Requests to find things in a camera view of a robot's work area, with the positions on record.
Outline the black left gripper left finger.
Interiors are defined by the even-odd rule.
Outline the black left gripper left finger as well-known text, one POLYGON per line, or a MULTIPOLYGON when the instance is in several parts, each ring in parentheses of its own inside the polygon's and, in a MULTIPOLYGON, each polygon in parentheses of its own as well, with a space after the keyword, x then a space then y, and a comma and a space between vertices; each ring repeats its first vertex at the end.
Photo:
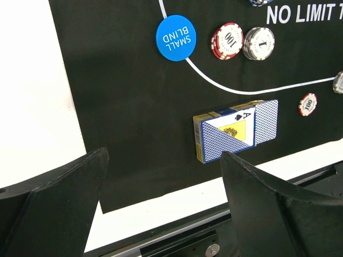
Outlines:
POLYGON ((98 148, 1 188, 1 256, 83 256, 108 162, 98 148))

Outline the red poker chip stack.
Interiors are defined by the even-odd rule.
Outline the red poker chip stack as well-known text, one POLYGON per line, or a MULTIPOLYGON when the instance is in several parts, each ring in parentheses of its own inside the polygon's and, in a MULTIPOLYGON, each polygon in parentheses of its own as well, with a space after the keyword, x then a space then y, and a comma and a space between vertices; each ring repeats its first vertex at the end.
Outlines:
POLYGON ((311 115, 317 106, 318 100, 314 93, 307 93, 303 98, 301 98, 298 106, 299 113, 302 116, 311 115))

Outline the grey poker chip stack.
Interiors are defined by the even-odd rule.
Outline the grey poker chip stack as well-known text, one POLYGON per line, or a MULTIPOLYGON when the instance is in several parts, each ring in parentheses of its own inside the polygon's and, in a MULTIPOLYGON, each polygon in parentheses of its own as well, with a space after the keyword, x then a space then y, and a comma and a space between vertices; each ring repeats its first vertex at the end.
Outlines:
POLYGON ((337 73, 333 80, 332 89, 335 93, 343 93, 343 71, 337 73))

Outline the grey chips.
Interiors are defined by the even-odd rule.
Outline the grey chips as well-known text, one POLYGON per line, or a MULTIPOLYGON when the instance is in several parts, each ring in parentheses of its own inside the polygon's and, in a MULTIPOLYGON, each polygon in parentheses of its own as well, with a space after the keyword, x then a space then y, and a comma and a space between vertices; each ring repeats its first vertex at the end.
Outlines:
POLYGON ((275 37, 267 27, 254 27, 250 29, 243 41, 245 57, 253 61, 266 60, 274 50, 275 37))

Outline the blue small blind button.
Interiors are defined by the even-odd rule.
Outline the blue small blind button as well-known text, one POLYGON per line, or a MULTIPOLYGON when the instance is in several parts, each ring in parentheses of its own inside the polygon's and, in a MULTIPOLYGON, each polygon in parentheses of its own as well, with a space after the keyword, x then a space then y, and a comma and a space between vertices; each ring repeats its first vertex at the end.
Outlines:
POLYGON ((157 27, 155 43, 159 53, 169 61, 180 62, 194 51, 196 30, 191 21, 179 14, 166 17, 157 27))

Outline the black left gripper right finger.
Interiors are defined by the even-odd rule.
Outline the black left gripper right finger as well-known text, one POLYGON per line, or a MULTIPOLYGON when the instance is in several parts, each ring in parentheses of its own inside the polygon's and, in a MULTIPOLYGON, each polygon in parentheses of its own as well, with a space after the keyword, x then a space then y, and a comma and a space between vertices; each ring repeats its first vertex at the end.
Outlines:
POLYGON ((221 174, 242 256, 342 256, 342 199, 267 173, 230 152, 221 174))

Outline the blue playing card deck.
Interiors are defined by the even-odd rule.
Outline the blue playing card deck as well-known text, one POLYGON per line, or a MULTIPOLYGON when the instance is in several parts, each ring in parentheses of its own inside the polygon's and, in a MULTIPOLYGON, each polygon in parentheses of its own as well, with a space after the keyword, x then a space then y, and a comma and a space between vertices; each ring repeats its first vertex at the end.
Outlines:
POLYGON ((277 136, 278 100, 257 100, 193 116, 197 159, 205 164, 222 152, 238 153, 277 136))

